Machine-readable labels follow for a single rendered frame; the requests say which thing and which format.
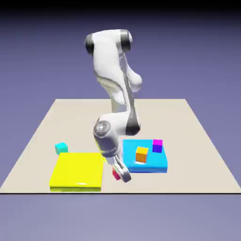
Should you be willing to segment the small magenta cube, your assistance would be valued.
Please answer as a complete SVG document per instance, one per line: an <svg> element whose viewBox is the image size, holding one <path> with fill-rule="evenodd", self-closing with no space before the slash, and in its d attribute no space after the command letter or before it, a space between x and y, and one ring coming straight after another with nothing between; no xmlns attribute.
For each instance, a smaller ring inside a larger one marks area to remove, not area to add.
<svg viewBox="0 0 241 241"><path fill-rule="evenodd" d="M154 139L153 140L153 153L162 153L163 140Z"/></svg>

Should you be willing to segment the large yellow box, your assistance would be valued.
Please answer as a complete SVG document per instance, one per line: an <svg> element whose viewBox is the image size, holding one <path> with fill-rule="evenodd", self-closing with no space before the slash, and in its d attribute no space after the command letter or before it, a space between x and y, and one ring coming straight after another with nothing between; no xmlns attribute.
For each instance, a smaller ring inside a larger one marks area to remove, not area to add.
<svg viewBox="0 0 241 241"><path fill-rule="evenodd" d="M99 192L105 158L100 153L61 153L49 181L52 192Z"/></svg>

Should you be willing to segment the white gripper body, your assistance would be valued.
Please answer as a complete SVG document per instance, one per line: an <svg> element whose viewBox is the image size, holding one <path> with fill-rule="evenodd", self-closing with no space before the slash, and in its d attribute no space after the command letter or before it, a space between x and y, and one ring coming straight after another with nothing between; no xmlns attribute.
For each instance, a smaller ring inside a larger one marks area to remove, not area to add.
<svg viewBox="0 0 241 241"><path fill-rule="evenodd" d="M114 170L119 175L121 180L124 183L127 183L131 180L131 175L128 170L128 168L125 166L125 164L122 162L122 160L116 155L114 156Z"/></svg>

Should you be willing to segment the small orange cube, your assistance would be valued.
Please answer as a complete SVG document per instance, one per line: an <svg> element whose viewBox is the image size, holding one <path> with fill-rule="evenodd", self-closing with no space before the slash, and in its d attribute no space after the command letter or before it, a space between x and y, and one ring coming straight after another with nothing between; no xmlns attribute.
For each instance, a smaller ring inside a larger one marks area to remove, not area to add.
<svg viewBox="0 0 241 241"><path fill-rule="evenodd" d="M138 146L136 149L136 162L146 163L149 148Z"/></svg>

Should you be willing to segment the large blue box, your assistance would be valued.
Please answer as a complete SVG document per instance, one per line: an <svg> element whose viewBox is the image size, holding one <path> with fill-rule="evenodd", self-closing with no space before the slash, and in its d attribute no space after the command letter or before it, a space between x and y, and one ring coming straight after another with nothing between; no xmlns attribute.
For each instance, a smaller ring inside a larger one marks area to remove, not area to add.
<svg viewBox="0 0 241 241"><path fill-rule="evenodd" d="M149 148L146 163L136 162L138 146ZM124 139L123 162L130 173L166 173L168 169L164 146L162 153L153 153L153 139Z"/></svg>

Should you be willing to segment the small cyan cube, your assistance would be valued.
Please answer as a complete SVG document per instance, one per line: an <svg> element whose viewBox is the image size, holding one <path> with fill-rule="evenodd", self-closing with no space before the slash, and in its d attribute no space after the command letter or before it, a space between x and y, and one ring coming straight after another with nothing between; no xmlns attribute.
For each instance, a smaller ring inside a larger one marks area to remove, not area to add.
<svg viewBox="0 0 241 241"><path fill-rule="evenodd" d="M60 153L67 153L68 146L65 142L61 142L55 145L56 153L59 155Z"/></svg>

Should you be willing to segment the small red cube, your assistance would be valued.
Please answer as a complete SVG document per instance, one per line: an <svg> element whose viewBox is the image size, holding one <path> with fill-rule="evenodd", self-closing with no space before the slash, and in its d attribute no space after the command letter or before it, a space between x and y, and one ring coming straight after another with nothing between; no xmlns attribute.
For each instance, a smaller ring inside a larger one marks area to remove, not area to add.
<svg viewBox="0 0 241 241"><path fill-rule="evenodd" d="M112 175L114 176L114 178L115 178L116 180L120 180L120 179L121 179L121 177L120 177L119 174L116 172L116 170L115 170L114 167L112 168Z"/></svg>

